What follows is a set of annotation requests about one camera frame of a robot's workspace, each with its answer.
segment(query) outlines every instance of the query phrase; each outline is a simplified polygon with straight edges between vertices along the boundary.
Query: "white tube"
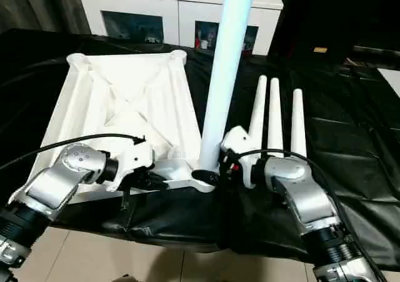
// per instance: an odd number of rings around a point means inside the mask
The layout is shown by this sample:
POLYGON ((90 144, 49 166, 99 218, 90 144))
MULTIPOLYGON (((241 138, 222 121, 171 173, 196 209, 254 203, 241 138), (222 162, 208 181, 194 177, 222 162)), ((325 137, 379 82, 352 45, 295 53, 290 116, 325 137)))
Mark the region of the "white tube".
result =
POLYGON ((307 157, 306 128, 304 127, 303 92, 293 92, 291 151, 307 157))
MULTIPOLYGON (((269 94, 268 117, 268 144, 269 149, 283 149, 281 95, 279 92, 278 78, 272 78, 269 94)), ((269 153, 268 155, 283 158, 282 153, 269 153)))
POLYGON ((253 0, 224 0, 202 132, 199 167, 216 170, 253 0))
POLYGON ((265 96, 267 92, 267 77, 261 76, 258 80, 256 97, 254 98, 254 106, 252 107, 252 114, 249 127, 249 135, 256 149, 261 149, 263 143, 263 130, 264 130, 264 108, 265 96))

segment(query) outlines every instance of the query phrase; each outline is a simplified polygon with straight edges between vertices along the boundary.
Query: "dark curtain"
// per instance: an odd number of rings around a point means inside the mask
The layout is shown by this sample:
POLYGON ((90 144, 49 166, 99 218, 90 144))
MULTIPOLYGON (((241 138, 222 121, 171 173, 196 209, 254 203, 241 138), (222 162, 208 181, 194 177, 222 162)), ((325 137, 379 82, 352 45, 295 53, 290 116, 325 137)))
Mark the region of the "dark curtain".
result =
POLYGON ((0 0, 0 33, 11 28, 90 34, 81 0, 0 0))

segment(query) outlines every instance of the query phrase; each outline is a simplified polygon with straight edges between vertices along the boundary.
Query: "white storage unit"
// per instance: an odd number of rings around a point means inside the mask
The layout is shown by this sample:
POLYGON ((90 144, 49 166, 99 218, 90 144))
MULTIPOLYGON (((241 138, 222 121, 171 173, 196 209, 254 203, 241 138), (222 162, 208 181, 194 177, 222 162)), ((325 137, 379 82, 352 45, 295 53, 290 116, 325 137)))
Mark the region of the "white storage unit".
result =
MULTIPOLYGON (((224 0, 82 0, 93 34, 214 49, 224 0)), ((269 51, 281 0, 253 0, 244 50, 269 51)))

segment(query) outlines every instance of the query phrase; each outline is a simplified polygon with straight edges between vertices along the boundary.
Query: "floor tile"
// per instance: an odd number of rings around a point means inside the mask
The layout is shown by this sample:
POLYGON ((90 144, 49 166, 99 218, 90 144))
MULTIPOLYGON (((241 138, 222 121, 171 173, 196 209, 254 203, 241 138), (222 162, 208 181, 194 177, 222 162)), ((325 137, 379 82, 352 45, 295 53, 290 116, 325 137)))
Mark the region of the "floor tile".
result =
MULTIPOLYGON (((312 264, 306 264, 308 282, 316 282, 317 281, 316 278, 314 277, 313 267, 314 266, 312 264)), ((395 273, 393 271, 384 271, 383 273, 389 282, 399 282, 400 281, 400 273, 395 273)))
POLYGON ((400 273, 396 273, 394 271, 384 271, 383 273, 389 282, 399 282, 400 281, 400 273))
POLYGON ((47 282, 110 282, 131 274, 143 282, 178 282, 183 251, 72 231, 47 282))
POLYGON ((182 282, 306 282, 304 263, 286 259, 185 252, 182 282))
POLYGON ((32 247, 22 268, 14 270, 21 282, 45 282, 69 231, 48 228, 32 247))

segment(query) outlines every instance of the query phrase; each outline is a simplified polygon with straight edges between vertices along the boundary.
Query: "black tablecloth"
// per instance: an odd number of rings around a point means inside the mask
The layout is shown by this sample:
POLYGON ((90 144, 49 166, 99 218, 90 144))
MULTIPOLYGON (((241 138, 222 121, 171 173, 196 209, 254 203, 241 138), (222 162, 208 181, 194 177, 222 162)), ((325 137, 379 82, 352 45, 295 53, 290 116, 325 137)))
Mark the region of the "black tablecloth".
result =
MULTIPOLYGON (((0 164, 40 146, 68 71, 68 54, 173 49, 93 36, 4 33, 0 36, 0 164)), ((186 51, 187 79, 202 129, 213 57, 204 51, 186 51)), ((240 63, 227 129, 239 124, 248 128, 261 74, 280 78, 286 148, 292 91, 303 89, 309 157, 325 170, 375 261, 384 269, 400 269, 400 99, 396 93, 375 69, 310 69, 250 57, 240 63)), ((5 204, 25 182, 33 161, 1 173, 0 203, 5 204)), ((217 189, 208 194, 177 189, 131 196, 125 211, 120 205, 120 198, 70 205, 55 225, 196 251, 231 248, 309 261, 289 212, 257 188, 217 189)))

